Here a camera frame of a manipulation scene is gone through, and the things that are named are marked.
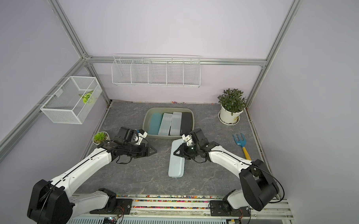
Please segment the light blue pencil case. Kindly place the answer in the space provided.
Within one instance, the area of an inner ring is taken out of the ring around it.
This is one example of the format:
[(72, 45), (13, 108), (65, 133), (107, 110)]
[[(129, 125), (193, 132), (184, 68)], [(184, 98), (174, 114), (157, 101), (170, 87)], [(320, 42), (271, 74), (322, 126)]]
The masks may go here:
[(171, 154), (169, 162), (168, 176), (173, 178), (180, 178), (184, 174), (185, 159), (174, 155), (174, 152), (179, 149), (183, 139), (174, 140), (171, 144)]

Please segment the black pencil case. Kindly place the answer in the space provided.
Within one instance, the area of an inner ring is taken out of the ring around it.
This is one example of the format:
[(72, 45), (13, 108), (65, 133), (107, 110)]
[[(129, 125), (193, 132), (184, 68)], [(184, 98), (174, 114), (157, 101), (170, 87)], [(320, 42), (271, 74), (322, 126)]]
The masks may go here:
[(193, 115), (191, 112), (183, 112), (181, 117), (180, 135), (187, 135), (193, 129)]

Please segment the clear pencil case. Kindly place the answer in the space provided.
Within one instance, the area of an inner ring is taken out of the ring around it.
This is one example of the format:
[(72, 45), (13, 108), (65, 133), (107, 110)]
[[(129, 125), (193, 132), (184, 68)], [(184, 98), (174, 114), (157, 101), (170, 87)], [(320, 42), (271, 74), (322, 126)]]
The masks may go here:
[(161, 120), (158, 135), (159, 136), (168, 136), (170, 134), (171, 123), (172, 123), (172, 114), (164, 113), (162, 120)]
[(182, 112), (173, 112), (172, 120), (171, 120), (171, 129), (170, 129), (169, 135), (171, 135), (171, 136), (179, 136), (180, 135), (181, 122), (182, 122)]

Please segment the teal ribbed pencil case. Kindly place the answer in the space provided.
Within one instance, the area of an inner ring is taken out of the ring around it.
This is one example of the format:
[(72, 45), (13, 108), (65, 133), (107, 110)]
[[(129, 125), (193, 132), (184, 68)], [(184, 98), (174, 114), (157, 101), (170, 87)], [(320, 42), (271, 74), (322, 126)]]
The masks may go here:
[(150, 135), (158, 135), (162, 117), (163, 114), (158, 112), (152, 114), (150, 118), (149, 129), (148, 129), (148, 133)]

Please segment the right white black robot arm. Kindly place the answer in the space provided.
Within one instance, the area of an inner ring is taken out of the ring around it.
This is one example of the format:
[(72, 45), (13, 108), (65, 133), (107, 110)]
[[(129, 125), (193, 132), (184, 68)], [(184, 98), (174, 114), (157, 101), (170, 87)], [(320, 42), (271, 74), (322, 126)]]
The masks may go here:
[(246, 207), (261, 211), (280, 193), (277, 180), (262, 160), (247, 160), (218, 143), (190, 144), (183, 141), (178, 147), (172, 148), (172, 152), (174, 156), (186, 160), (195, 160), (200, 156), (205, 162), (218, 164), (238, 177), (241, 189), (231, 191), (222, 200), (221, 206), (226, 212)]

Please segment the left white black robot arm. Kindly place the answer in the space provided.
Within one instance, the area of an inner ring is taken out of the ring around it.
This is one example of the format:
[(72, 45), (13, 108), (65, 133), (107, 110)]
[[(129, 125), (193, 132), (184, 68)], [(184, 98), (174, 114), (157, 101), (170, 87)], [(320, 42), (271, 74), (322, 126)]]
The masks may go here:
[(90, 211), (116, 212), (116, 193), (101, 188), (75, 196), (75, 191), (94, 173), (122, 155), (130, 159), (148, 157), (157, 150), (149, 142), (118, 144), (104, 141), (91, 154), (50, 181), (40, 180), (31, 193), (27, 217), (37, 224), (66, 224)]

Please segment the small potted succulent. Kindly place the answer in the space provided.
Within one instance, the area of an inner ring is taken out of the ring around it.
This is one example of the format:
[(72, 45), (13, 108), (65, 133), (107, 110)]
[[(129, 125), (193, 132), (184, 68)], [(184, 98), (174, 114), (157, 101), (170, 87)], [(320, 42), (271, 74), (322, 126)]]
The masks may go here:
[(93, 138), (92, 138), (92, 142), (95, 144), (95, 145), (99, 145), (101, 143), (103, 143), (104, 141), (108, 140), (109, 139), (109, 134), (105, 131), (102, 131), (102, 132), (98, 132), (96, 133)]

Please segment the blue yellow garden fork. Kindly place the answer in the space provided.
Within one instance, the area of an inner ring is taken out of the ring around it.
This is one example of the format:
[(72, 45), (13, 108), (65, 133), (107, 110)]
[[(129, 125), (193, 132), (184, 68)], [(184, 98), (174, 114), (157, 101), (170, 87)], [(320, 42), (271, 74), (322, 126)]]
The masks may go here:
[(235, 134), (235, 135), (233, 135), (233, 138), (234, 138), (235, 143), (242, 148), (245, 158), (247, 160), (251, 160), (251, 157), (245, 147), (247, 140), (246, 140), (244, 134)]

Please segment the large potted green plant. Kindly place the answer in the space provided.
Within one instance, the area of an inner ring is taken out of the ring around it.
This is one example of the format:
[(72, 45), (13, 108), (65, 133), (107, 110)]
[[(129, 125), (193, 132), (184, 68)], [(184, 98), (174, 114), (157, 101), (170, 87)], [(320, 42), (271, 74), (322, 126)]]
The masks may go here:
[(227, 126), (236, 125), (247, 107), (244, 92), (239, 89), (226, 89), (218, 96), (218, 100), (221, 105), (219, 120)]

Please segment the green leaf toy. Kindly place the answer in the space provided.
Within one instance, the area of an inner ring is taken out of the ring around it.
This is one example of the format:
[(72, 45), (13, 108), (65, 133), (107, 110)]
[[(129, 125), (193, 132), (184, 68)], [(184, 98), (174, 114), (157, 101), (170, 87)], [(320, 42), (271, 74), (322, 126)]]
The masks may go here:
[(93, 90), (90, 92), (87, 92), (85, 94), (79, 94), (79, 96), (82, 99), (82, 102), (84, 104), (93, 104), (94, 103), (94, 98), (93, 98)]

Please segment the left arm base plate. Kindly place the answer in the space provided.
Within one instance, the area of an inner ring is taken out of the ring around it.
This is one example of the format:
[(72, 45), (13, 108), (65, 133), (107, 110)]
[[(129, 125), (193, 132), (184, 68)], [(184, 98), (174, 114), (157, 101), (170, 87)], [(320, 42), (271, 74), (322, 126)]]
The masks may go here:
[(106, 207), (90, 211), (90, 214), (129, 215), (132, 208), (132, 199), (116, 198), (108, 201)]

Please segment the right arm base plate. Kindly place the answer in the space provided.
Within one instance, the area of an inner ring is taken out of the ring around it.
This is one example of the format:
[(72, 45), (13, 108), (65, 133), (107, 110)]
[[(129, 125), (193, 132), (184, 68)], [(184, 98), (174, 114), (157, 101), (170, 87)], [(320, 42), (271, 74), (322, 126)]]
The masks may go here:
[(249, 207), (233, 209), (227, 202), (223, 200), (210, 201), (208, 203), (210, 215), (212, 217), (249, 217), (251, 215)]

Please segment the aluminium rail frame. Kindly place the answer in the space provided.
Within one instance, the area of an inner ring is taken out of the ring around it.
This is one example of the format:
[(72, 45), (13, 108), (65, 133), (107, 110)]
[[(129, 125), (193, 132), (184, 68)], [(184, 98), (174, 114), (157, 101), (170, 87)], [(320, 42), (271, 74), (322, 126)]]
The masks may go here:
[(81, 214), (66, 224), (241, 224), (249, 220), (281, 220), (282, 224), (295, 224), (286, 201), (267, 205), (258, 212), (250, 208), (249, 217), (212, 217), (208, 208), (210, 201), (222, 200), (209, 197), (142, 196), (118, 197), (132, 199), (129, 215)]

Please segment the white mesh wall basket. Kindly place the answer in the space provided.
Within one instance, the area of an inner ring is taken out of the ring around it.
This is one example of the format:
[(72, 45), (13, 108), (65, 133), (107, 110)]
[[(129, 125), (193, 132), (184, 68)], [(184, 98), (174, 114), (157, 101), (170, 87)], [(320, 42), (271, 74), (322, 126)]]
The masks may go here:
[[(92, 90), (94, 103), (84, 104), (79, 94)], [(95, 77), (70, 76), (40, 107), (40, 110), (53, 123), (83, 124), (101, 93), (101, 86)]]

